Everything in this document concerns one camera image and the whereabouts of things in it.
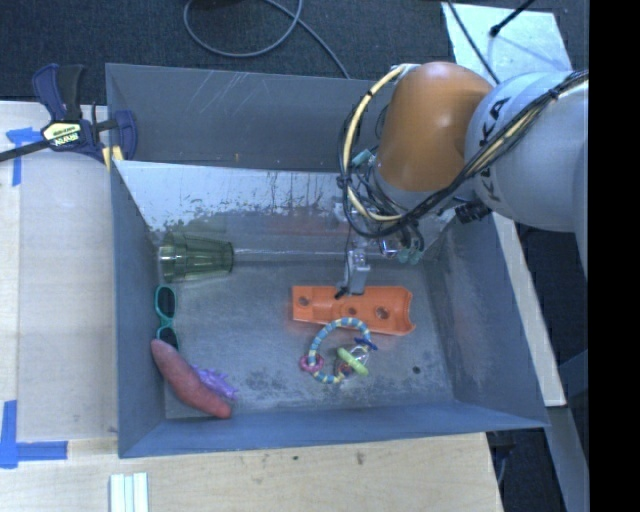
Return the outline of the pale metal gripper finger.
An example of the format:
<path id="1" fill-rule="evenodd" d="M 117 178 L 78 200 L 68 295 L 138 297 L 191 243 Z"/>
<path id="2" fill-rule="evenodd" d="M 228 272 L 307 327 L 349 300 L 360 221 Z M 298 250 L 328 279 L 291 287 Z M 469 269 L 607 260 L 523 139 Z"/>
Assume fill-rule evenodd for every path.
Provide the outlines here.
<path id="1" fill-rule="evenodd" d="M 364 250 L 350 250 L 348 252 L 348 293 L 362 295 L 371 267 Z"/>
<path id="2" fill-rule="evenodd" d="M 339 300 L 349 292 L 350 282 L 350 268 L 349 268 L 349 250 L 350 239 L 345 242 L 343 250 L 343 276 L 342 279 L 336 284 L 336 293 L 334 295 L 335 300 Z"/>

